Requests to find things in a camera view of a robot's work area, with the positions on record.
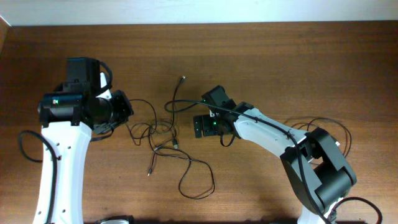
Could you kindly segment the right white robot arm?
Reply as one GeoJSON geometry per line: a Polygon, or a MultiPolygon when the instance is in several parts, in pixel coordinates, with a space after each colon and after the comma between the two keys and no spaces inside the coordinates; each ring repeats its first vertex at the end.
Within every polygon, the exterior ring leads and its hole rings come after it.
{"type": "Polygon", "coordinates": [[[329,223],[332,208],[357,182],[336,139],[322,128],[304,131],[262,114],[253,105],[235,103],[220,85],[202,95],[208,115],[194,117],[195,135],[231,134],[278,157],[303,205],[298,223],[329,223]]]}

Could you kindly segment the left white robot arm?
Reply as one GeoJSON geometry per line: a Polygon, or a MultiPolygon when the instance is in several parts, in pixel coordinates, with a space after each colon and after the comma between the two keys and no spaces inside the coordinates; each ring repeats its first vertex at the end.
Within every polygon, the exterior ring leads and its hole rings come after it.
{"type": "Polygon", "coordinates": [[[113,74],[94,58],[67,60],[67,79],[39,103],[42,173],[34,223],[83,223],[85,158],[91,142],[110,137],[133,115],[113,74]]]}

